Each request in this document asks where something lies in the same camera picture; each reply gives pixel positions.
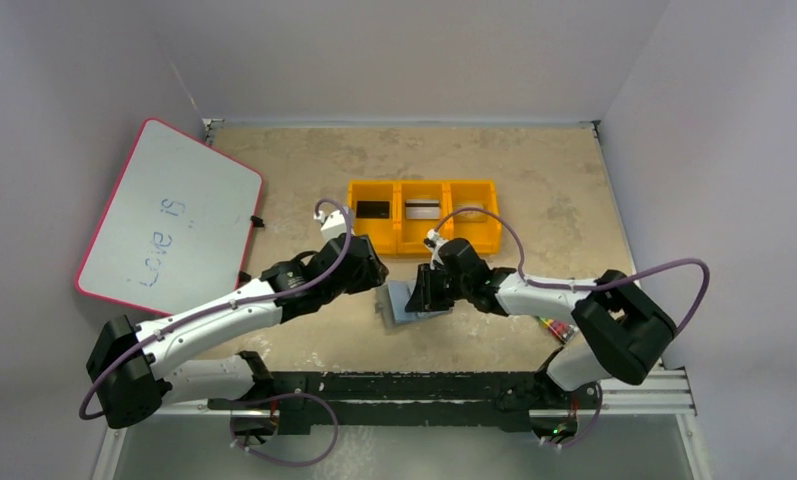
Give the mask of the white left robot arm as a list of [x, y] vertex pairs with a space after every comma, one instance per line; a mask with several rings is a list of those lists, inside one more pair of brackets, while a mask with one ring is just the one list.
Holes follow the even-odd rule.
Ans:
[[187, 397], [179, 367], [246, 333], [317, 312], [337, 297], [385, 284], [389, 270], [366, 235], [341, 234], [264, 270], [234, 292], [181, 314], [102, 327], [86, 362], [92, 382], [79, 416], [112, 429], [135, 425]]

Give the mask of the grey leather card holder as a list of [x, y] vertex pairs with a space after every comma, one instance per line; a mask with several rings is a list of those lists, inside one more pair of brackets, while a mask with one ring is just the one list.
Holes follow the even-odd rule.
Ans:
[[452, 312], [452, 309], [434, 312], [406, 312], [405, 307], [414, 287], [414, 281], [389, 280], [375, 289], [375, 312], [380, 315], [386, 330], [413, 325]]

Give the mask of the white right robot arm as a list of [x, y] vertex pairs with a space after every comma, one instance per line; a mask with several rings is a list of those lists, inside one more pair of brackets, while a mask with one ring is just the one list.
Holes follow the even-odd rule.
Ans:
[[576, 337], [537, 371], [535, 392], [550, 407], [599, 380], [641, 384], [677, 334], [674, 320], [620, 271], [556, 285], [521, 276], [515, 268], [489, 266], [463, 238], [435, 244], [432, 260], [417, 269], [403, 309], [445, 312], [458, 301], [482, 313], [545, 317], [577, 327]]

